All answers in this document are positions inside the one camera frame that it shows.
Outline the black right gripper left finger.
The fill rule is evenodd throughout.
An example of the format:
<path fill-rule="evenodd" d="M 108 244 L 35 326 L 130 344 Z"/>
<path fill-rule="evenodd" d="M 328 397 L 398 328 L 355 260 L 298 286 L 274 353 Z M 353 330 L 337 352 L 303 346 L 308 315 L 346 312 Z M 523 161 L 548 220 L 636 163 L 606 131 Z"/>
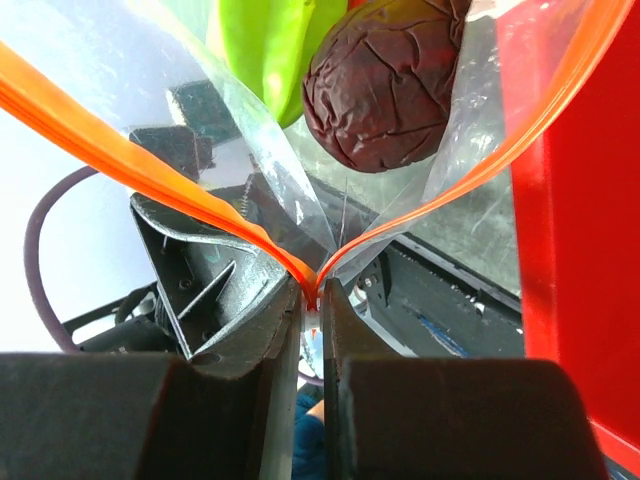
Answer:
<path fill-rule="evenodd" d="M 191 360 L 165 353 L 1 358 L 5 479 L 287 479 L 300 292 L 283 282 Z"/>

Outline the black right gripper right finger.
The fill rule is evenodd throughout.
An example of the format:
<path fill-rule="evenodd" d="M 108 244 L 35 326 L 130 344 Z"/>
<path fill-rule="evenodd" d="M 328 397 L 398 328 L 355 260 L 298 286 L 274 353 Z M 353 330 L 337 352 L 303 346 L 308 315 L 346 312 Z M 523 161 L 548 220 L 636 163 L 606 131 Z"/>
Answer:
<path fill-rule="evenodd" d="M 583 402 L 556 364 L 412 358 L 322 298 L 331 479 L 604 479 Z"/>

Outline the green ridged fruit toy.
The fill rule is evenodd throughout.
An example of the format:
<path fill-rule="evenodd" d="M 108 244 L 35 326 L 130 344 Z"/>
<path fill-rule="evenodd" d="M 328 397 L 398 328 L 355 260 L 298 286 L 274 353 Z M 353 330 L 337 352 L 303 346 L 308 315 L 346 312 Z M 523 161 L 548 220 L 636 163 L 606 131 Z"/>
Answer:
<path fill-rule="evenodd" d="M 342 0 L 213 1 L 206 46 L 286 128 L 302 115 L 301 84 Z"/>

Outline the dark red fruit toy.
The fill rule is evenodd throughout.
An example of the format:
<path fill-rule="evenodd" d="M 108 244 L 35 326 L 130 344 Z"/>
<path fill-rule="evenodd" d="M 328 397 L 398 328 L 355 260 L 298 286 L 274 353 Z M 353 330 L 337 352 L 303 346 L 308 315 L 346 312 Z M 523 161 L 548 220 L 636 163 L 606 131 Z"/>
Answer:
<path fill-rule="evenodd" d="M 306 124 L 363 173 L 434 155 L 443 138 L 468 1 L 369 1 L 325 36 L 304 77 Z"/>

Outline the clear zip bag orange zipper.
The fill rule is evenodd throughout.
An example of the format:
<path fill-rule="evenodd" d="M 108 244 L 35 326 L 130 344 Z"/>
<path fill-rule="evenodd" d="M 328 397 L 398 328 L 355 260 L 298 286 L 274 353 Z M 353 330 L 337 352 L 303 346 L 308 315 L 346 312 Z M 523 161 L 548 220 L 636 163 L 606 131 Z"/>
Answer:
<path fill-rule="evenodd" d="M 263 250 L 312 295 L 352 280 L 420 217 L 491 182 L 559 116 L 617 33 L 623 1 L 497 1 L 466 21 L 437 152 L 403 173 L 337 166 L 156 1 L 5 1 L 1 105 L 95 170 Z M 166 92 L 211 82 L 240 136 L 197 181 L 129 140 L 169 126 Z"/>

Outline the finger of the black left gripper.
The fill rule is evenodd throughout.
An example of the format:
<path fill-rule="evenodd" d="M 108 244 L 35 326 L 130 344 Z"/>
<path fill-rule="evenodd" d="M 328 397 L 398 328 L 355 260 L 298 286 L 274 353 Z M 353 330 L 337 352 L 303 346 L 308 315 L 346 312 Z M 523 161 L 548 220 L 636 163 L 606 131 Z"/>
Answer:
<path fill-rule="evenodd" d="M 250 320 L 288 272 L 255 245 L 139 193 L 133 219 L 157 278 L 160 319 L 190 359 Z"/>

